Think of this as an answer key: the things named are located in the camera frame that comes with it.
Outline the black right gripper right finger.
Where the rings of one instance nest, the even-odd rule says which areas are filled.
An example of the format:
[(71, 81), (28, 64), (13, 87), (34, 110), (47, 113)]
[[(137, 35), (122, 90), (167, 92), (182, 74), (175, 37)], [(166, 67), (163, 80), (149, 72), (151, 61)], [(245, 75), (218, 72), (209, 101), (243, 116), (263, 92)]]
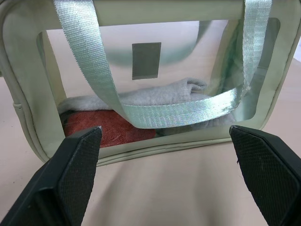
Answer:
[(268, 226), (301, 226), (301, 158), (279, 137), (232, 125), (245, 184)]

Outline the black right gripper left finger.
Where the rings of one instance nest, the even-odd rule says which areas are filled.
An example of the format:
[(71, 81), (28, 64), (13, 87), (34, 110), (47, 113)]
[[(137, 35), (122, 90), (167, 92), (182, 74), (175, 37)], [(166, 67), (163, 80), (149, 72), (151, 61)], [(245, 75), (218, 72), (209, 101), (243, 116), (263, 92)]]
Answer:
[(0, 226), (81, 226), (101, 139), (99, 126), (66, 137), (32, 176)]

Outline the pale green clear-window bag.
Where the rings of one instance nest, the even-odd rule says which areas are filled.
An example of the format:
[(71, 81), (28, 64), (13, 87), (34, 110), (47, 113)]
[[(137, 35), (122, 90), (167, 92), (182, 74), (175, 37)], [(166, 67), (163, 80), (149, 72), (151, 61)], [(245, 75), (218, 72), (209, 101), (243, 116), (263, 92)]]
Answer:
[[(42, 161), (66, 137), (57, 107), (70, 97), (96, 95), (134, 127), (156, 131), (101, 148), (99, 165), (229, 141), (230, 125), (157, 133), (229, 113), (262, 129), (300, 37), (301, 0), (0, 0), (0, 74)], [(126, 105), (119, 97), (185, 78), (204, 81), (209, 98)]]

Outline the red folded towel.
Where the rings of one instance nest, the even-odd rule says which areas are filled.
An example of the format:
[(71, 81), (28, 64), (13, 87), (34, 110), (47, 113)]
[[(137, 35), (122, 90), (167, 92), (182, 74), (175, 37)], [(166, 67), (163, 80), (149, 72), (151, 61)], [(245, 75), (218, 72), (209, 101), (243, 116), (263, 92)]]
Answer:
[(134, 127), (113, 110), (67, 111), (60, 115), (66, 136), (90, 127), (102, 127), (101, 148), (152, 139), (154, 129)]

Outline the grey folded towel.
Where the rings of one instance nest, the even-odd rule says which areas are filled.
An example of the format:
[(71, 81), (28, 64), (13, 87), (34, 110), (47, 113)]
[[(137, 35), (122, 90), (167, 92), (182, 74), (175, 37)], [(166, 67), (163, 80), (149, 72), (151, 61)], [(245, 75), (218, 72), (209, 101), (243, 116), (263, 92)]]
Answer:
[[(204, 81), (195, 78), (185, 78), (166, 86), (120, 93), (119, 97), (121, 102), (126, 105), (167, 105), (209, 98), (209, 96), (201, 93), (205, 89), (206, 83)], [(111, 110), (112, 108), (95, 95), (67, 98), (59, 104), (57, 109), (59, 114), (63, 114), (67, 111)], [(197, 124), (158, 129), (157, 133), (161, 136), (168, 136), (209, 127), (230, 125), (233, 122), (235, 122), (234, 116), (232, 113), (229, 113), (225, 116)]]

